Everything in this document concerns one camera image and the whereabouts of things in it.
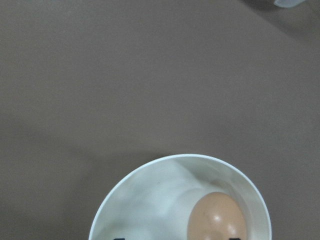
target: brown egg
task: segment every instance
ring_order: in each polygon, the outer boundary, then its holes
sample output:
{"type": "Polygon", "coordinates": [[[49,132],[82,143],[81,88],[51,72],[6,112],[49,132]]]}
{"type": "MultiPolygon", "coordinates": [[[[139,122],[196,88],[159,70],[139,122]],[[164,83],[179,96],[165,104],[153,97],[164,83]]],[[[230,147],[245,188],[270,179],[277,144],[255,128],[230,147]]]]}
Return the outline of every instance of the brown egg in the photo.
{"type": "Polygon", "coordinates": [[[212,192],[194,206],[187,228],[188,240],[247,240],[244,215],[235,200],[212,192]]]}

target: eggshell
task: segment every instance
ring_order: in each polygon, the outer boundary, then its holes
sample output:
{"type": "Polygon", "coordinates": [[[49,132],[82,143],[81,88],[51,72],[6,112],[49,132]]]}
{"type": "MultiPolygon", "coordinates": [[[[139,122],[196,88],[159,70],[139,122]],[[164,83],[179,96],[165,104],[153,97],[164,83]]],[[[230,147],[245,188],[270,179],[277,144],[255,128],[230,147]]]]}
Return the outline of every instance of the eggshell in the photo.
{"type": "Polygon", "coordinates": [[[187,227],[188,240],[247,240],[247,226],[238,203],[222,192],[202,197],[187,227]]]}

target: bowl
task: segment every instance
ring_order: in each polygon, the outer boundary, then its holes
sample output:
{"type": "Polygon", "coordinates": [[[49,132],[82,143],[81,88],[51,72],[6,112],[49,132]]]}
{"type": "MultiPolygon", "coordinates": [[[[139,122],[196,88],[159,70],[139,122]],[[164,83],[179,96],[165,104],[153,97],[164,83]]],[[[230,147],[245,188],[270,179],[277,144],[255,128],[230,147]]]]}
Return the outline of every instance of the bowl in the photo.
{"type": "Polygon", "coordinates": [[[89,240],[187,240],[191,211],[208,193],[222,192],[239,205],[247,240],[271,240],[264,199],[234,166],[200,154],[170,155],[124,177],[106,196],[89,240]]]}

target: egg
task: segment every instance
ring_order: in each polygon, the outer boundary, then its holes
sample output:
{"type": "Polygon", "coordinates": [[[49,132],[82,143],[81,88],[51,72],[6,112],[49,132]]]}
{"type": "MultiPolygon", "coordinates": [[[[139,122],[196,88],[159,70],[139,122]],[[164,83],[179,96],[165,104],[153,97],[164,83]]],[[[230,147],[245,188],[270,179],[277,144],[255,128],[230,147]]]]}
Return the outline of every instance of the egg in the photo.
{"type": "Polygon", "coordinates": [[[212,192],[192,209],[187,226],[188,240],[247,240],[245,217],[229,195],[212,192]]]}

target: white bowl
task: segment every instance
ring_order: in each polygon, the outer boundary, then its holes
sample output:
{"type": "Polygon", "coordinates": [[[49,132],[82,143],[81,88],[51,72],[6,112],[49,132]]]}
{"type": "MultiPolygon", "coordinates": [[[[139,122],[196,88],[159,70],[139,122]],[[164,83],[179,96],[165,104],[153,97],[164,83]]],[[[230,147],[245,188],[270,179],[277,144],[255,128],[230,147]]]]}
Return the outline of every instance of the white bowl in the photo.
{"type": "Polygon", "coordinates": [[[217,158],[179,154],[148,162],[123,178],[99,207],[89,240],[187,240],[190,213],[211,192],[238,202],[247,240],[272,239],[266,204],[248,177],[217,158]]]}

